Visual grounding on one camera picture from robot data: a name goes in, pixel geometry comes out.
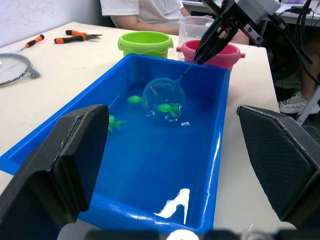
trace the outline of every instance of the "robotic arm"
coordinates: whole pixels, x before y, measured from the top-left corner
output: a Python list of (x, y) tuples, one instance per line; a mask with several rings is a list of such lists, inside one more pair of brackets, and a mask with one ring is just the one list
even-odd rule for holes
[(288, 25), (279, 18), (275, 12), (280, 8), (278, 0), (229, 0), (229, 3), (222, 9), (214, 3), (213, 0), (201, 0), (216, 16), (214, 23), (203, 35), (194, 60), (198, 64), (203, 64), (216, 54), (221, 52), (238, 30), (242, 30), (252, 42), (261, 44), (262, 37), (253, 29), (253, 26), (259, 24), (265, 18), (268, 18), (274, 26), (282, 32), (296, 50), (308, 64), (312, 60), (299, 43), (294, 39)]

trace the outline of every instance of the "wall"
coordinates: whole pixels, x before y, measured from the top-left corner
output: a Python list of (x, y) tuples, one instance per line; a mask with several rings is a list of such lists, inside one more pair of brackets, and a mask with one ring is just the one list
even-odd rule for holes
[(69, 22), (102, 25), (100, 0), (0, 0), (0, 47)]

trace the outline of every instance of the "water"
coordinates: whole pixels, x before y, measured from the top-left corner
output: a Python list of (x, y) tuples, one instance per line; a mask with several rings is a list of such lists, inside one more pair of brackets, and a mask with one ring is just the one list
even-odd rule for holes
[[(141, 102), (127, 101), (143, 90), (129, 89), (109, 107), (110, 115), (125, 122), (108, 133), (95, 192), (147, 214), (197, 227), (215, 124), (213, 104), (187, 98), (187, 109), (177, 121), (158, 121), (146, 116)], [(184, 194), (183, 200), (178, 196), (186, 189), (189, 195)], [(173, 210), (161, 213), (173, 203), (177, 203)]]

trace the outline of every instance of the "pink bucket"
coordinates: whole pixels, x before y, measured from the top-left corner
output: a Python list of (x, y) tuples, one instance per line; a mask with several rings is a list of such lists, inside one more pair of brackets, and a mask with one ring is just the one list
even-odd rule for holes
[[(193, 62), (199, 43), (199, 39), (186, 41), (181, 47), (178, 46), (176, 51), (183, 53), (185, 62)], [(231, 71), (238, 60), (243, 59), (245, 56), (246, 54), (241, 53), (239, 48), (228, 44), (221, 52), (206, 61), (204, 64), (226, 68)]]

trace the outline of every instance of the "blue plastic tub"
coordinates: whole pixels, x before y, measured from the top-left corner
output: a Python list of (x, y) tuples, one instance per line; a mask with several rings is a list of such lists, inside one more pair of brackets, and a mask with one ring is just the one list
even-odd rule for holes
[(109, 132), (90, 208), (79, 218), (103, 229), (162, 233), (212, 229), (230, 72), (193, 66), (181, 81), (186, 111), (179, 121), (146, 117), (141, 95), (155, 78), (178, 79), (190, 63), (130, 54), (0, 158), (15, 174), (60, 116), (94, 104), (109, 106), (120, 129)]

